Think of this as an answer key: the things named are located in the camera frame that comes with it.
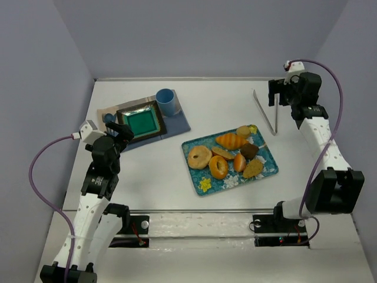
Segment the metal tongs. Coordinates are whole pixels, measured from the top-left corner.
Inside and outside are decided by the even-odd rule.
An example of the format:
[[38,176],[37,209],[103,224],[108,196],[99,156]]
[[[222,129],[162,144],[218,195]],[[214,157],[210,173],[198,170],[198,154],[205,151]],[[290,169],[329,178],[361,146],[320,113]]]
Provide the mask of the metal tongs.
[[278,111],[278,99],[277,99],[277,96],[275,96],[275,105],[274,105],[274,120],[273,120],[273,124],[272,122],[269,120],[265,110],[263,109],[262,107],[262,104],[260,103],[260,100],[258,98],[258,95],[257,95],[257,92],[256,90],[253,90],[253,99],[254,99],[254,102],[256,103],[256,106],[260,112],[260,114],[262,115],[262,118],[264,120],[264,122],[266,123],[267,125],[267,128],[269,129],[270,133],[272,134],[272,136],[276,136],[278,134],[278,120],[279,120],[279,111]]

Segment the orange glazed bagel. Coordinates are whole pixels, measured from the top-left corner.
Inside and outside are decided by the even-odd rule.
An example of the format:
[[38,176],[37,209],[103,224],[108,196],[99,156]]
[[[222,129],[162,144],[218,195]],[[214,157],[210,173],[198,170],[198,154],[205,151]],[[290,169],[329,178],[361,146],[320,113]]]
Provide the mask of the orange glazed bagel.
[[209,169],[215,179],[224,179],[228,174],[228,162],[221,156],[213,156],[209,161]]

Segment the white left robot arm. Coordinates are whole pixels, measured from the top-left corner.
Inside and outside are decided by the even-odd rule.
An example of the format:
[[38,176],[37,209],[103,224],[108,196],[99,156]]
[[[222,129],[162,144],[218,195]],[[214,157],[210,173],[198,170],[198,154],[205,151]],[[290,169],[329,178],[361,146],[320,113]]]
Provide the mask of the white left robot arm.
[[106,126],[113,132],[103,132],[87,120],[70,136],[85,143],[92,162],[75,218],[68,221],[70,231],[53,263],[42,267],[42,282],[96,282],[99,259],[115,234],[130,223],[128,206],[111,203],[111,197],[118,183],[120,154],[134,134],[127,125],[111,121]]

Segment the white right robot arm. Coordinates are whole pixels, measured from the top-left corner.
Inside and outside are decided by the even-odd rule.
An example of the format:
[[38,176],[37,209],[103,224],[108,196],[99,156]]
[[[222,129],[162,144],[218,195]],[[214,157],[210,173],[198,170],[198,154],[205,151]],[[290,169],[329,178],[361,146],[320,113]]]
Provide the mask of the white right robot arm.
[[321,85],[321,77],[310,72],[268,82],[269,105],[275,104],[278,94],[279,104],[290,106],[297,129],[316,161],[303,197],[280,201],[275,206],[273,215],[277,221],[307,219],[317,214],[350,214],[365,182],[363,173],[352,169],[332,138],[327,111],[318,104]]

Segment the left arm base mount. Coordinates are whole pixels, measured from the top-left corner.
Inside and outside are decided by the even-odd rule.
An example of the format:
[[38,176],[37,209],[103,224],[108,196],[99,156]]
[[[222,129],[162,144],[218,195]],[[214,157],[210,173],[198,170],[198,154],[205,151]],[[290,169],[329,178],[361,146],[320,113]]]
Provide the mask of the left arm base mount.
[[111,241],[109,247],[148,248],[150,245],[149,226],[149,215],[131,215],[129,226],[121,228]]

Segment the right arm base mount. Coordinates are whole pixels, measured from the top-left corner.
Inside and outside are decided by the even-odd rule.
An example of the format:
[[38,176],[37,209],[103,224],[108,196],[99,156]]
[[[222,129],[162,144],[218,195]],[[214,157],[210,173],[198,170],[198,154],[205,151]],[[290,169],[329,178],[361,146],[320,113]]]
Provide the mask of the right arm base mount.
[[305,222],[297,219],[277,221],[270,214],[252,215],[249,229],[256,247],[309,246]]

